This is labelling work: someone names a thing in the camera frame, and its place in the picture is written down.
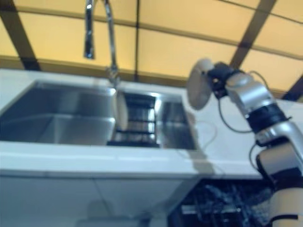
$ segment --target yellow ceiling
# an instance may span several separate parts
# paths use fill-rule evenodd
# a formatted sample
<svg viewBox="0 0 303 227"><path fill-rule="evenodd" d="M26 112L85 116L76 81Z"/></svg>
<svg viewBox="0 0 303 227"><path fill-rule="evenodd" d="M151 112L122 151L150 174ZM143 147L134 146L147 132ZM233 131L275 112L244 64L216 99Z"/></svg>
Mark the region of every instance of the yellow ceiling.
<svg viewBox="0 0 303 227"><path fill-rule="evenodd" d="M140 22L240 41L254 11L217 0L142 0Z"/></svg>
<svg viewBox="0 0 303 227"><path fill-rule="evenodd" d="M243 6L257 8L260 0L226 0L229 2L237 3Z"/></svg>
<svg viewBox="0 0 303 227"><path fill-rule="evenodd" d="M0 55L6 55L6 56L14 56L17 57L17 51L14 47L14 44L12 43L5 26L0 20Z"/></svg>
<svg viewBox="0 0 303 227"><path fill-rule="evenodd" d="M303 61L275 54L250 50L241 68L256 70L267 80L270 88L289 90L303 72Z"/></svg>
<svg viewBox="0 0 303 227"><path fill-rule="evenodd" d="M17 9L27 7L40 10L55 10L84 15L85 0L14 0ZM112 0L112 10L115 19L128 21L136 20L136 0ZM105 17L101 0L95 0L94 14Z"/></svg>
<svg viewBox="0 0 303 227"><path fill-rule="evenodd" d="M280 17L269 16L257 36L254 45L288 52L303 58L302 40L302 25Z"/></svg>
<svg viewBox="0 0 303 227"><path fill-rule="evenodd" d="M235 46L140 29L139 71L187 77L200 58L230 62Z"/></svg>
<svg viewBox="0 0 303 227"><path fill-rule="evenodd" d="M303 1L302 0L278 0L272 13L303 22Z"/></svg>
<svg viewBox="0 0 303 227"><path fill-rule="evenodd" d="M95 15L105 17L101 0L95 1ZM84 21L80 17L84 16L85 0L14 2L17 9L26 11L18 14L39 61L66 61L92 66L110 64L106 23L94 22L96 59L83 57ZM257 8L259 2L140 0L138 70L180 79L186 78L195 62L203 57L211 58L214 62L230 63L255 13L253 9ZM137 0L111 0L114 18L134 24L136 3ZM241 68L259 71L266 77L271 88L288 90L303 73L303 26L292 21L303 21L302 9L303 0L278 0L271 12L275 15L268 16L253 44L253 48L263 51L250 50ZM115 33L119 68L135 70L135 27L117 25ZM212 38L233 45L206 41ZM18 55L2 20L0 40L0 55ZM287 53L294 58L266 51Z"/></svg>
<svg viewBox="0 0 303 227"><path fill-rule="evenodd" d="M107 24L94 22L95 59L83 57L84 23L82 19L19 13L26 34L38 59L72 61L92 65L110 65ZM134 70L135 29L116 26L119 67Z"/></svg>

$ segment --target stainless steel sink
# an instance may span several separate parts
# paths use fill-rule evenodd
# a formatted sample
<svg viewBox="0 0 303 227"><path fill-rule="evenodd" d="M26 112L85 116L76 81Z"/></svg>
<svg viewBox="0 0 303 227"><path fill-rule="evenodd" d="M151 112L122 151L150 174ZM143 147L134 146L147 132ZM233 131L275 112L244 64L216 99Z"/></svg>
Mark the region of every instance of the stainless steel sink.
<svg viewBox="0 0 303 227"><path fill-rule="evenodd" d="M0 116L0 140L196 149L181 96L126 90L129 124L121 131L113 93L37 82Z"/></svg>

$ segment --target black cable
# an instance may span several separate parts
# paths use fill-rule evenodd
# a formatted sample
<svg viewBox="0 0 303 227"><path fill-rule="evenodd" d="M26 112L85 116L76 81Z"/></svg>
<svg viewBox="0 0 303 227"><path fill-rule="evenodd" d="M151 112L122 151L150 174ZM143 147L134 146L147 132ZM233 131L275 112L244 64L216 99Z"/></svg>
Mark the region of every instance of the black cable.
<svg viewBox="0 0 303 227"><path fill-rule="evenodd" d="M233 127L231 127L231 126L226 122L226 120L224 119L223 114L222 114L221 100L220 100L220 99L218 99L218 109L219 109L219 115L220 115L220 117L221 117L223 123L226 125L227 128L229 128L230 130L232 130L232 131L234 131L234 132L237 132L237 133L250 133L250 132L252 132L252 130L241 131L241 130L234 129Z"/></svg>
<svg viewBox="0 0 303 227"><path fill-rule="evenodd" d="M267 81L265 80L265 78L260 73L258 73L257 71L252 70L252 71L249 71L248 74L256 74L258 77L261 78L261 80L263 81L266 88L269 89Z"/></svg>
<svg viewBox="0 0 303 227"><path fill-rule="evenodd" d="M250 152L249 152L249 158L250 158L250 164L251 164L251 166L252 166L256 171L260 172L259 169L258 169L258 167L253 163L252 157L251 157L252 152L253 152L254 148L256 147L256 145L257 145L256 143L255 143L254 145L252 145L252 147L251 147L251 149L250 149Z"/></svg>

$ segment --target chrome faucet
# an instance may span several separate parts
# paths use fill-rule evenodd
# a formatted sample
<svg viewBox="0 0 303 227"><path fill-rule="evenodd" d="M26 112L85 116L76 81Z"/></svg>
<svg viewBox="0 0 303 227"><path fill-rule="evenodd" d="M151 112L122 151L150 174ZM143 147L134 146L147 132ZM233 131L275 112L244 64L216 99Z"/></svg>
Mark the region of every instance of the chrome faucet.
<svg viewBox="0 0 303 227"><path fill-rule="evenodd" d="M107 68L109 81L117 86L120 78L118 77L118 66L116 63L116 46L115 46L115 34L114 34L114 19L112 9L109 0L102 0L104 3L108 33L110 42L110 54L111 54L111 65ZM84 46L84 57L94 59L94 43L93 43L93 10L94 0L86 0L85 5L85 46Z"/></svg>

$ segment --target dish rack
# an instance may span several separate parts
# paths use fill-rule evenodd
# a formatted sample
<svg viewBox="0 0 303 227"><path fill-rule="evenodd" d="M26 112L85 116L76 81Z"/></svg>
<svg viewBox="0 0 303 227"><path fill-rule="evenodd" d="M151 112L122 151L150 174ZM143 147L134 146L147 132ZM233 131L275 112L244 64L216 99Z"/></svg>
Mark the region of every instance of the dish rack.
<svg viewBox="0 0 303 227"><path fill-rule="evenodd" d="M156 98L137 94L125 95L128 109L128 126L123 131L116 129L111 145L159 147L157 143Z"/></svg>
<svg viewBox="0 0 303 227"><path fill-rule="evenodd" d="M169 216L169 227L263 227L272 190L257 180L202 180Z"/></svg>

